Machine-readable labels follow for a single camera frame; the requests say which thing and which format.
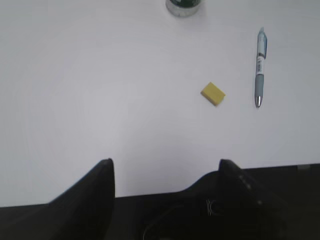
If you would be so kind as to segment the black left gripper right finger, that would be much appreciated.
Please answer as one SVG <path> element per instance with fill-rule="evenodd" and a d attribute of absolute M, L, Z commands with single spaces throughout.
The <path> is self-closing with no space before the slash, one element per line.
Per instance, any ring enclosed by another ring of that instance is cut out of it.
<path fill-rule="evenodd" d="M 232 160 L 218 168 L 218 201 L 226 240 L 286 240 L 287 204 Z"/>

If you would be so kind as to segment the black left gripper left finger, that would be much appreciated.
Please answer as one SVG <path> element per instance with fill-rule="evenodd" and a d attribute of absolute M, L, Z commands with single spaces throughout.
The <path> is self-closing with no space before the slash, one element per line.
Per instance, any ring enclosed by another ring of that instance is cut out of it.
<path fill-rule="evenodd" d="M 97 163 L 49 203 L 2 207 L 2 240 L 102 240 L 115 203 L 112 159 Z"/>

